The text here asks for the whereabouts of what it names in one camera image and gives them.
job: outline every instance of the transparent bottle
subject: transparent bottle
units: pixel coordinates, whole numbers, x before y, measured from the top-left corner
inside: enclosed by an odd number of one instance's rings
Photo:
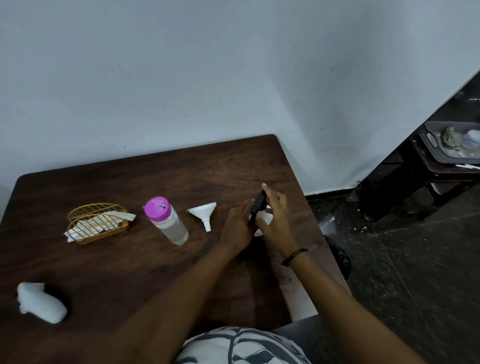
[[[188,231],[177,212],[164,197],[154,197],[144,206],[150,221],[175,245],[183,245],[188,240]]]

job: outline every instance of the forearm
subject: forearm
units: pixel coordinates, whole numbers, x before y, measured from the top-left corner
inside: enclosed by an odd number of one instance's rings
[[[117,363],[171,363],[218,276],[235,254],[217,245],[129,318],[112,346]]]
[[[308,254],[298,255],[290,266],[302,282],[348,362],[424,362],[323,271]]]

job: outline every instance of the black and white shirt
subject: black and white shirt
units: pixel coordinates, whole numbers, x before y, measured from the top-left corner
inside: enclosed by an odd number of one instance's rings
[[[253,328],[224,327],[188,339],[175,364],[311,364],[292,340]]]

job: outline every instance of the yellow wire basket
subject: yellow wire basket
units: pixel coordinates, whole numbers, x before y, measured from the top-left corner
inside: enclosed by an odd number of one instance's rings
[[[77,244],[85,245],[126,230],[130,221],[115,216],[115,212],[128,213],[128,210],[109,203],[77,207],[68,214],[70,224],[65,235]]]

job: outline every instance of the purple bottle cap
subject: purple bottle cap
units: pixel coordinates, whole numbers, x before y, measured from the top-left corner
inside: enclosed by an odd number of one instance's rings
[[[164,197],[154,197],[145,204],[145,214],[155,222],[165,221],[172,213],[172,205]]]

